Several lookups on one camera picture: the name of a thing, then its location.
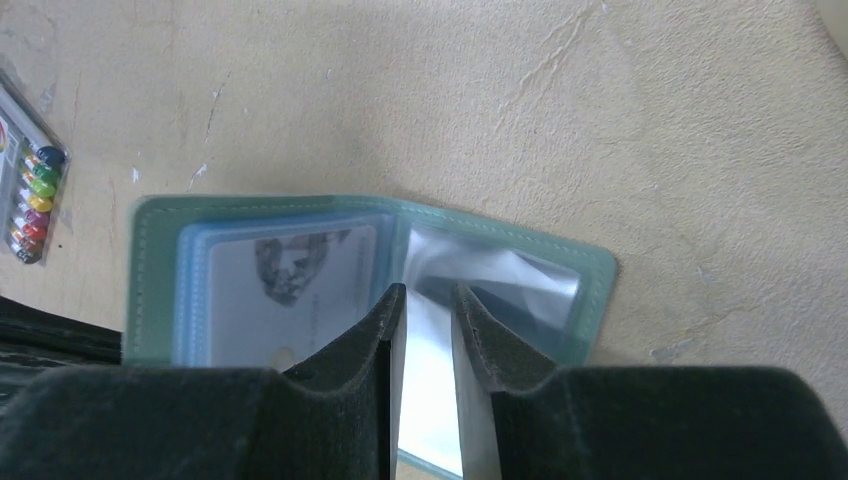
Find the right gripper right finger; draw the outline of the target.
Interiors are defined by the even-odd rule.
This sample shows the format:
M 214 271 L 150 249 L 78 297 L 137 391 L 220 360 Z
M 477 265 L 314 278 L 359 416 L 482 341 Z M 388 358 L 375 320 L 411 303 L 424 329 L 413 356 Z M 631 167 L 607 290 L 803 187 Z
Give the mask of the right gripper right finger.
M 464 285 L 452 350 L 467 479 L 843 479 L 816 393 L 771 367 L 568 367 Z

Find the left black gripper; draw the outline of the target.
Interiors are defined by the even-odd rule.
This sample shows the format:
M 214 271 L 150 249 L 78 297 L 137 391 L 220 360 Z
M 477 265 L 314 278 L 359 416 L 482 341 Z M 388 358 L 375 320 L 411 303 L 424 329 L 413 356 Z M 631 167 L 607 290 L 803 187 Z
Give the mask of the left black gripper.
M 121 360 L 120 332 L 1 299 L 3 405 L 47 369 Z

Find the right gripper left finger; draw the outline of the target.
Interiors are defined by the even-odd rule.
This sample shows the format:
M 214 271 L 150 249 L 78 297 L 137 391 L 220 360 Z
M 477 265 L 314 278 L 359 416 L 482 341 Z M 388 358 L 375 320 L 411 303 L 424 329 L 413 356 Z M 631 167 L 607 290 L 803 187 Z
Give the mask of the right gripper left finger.
M 54 368 L 1 421 L 5 479 L 391 479 L 406 289 L 284 372 Z

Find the silver credit card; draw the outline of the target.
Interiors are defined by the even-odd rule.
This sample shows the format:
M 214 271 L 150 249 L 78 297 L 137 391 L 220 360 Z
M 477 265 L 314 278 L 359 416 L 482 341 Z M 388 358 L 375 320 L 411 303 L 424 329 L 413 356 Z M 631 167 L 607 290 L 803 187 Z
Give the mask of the silver credit card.
M 376 243 L 358 225 L 215 245 L 204 360 L 283 369 L 316 353 L 371 308 Z

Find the green card holder wallet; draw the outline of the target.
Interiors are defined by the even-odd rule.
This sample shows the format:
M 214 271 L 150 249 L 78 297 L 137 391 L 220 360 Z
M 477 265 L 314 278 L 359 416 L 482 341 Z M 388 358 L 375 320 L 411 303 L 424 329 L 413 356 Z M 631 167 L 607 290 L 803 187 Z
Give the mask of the green card holder wallet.
M 358 225 L 377 231 L 371 308 L 393 283 L 407 291 L 400 456 L 441 478 L 459 479 L 453 288 L 468 286 L 501 323 L 549 358 L 582 365 L 617 276 L 610 251 L 386 197 L 145 197 L 132 216 L 123 358 L 134 365 L 236 367 L 210 366 L 203 358 L 212 248 Z

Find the colourful marker pack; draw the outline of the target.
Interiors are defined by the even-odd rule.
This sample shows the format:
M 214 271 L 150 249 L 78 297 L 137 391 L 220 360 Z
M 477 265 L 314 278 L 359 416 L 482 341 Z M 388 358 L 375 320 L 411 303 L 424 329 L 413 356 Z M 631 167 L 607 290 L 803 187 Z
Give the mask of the colourful marker pack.
M 70 152 L 1 74 L 1 247 L 26 265 L 41 261 Z

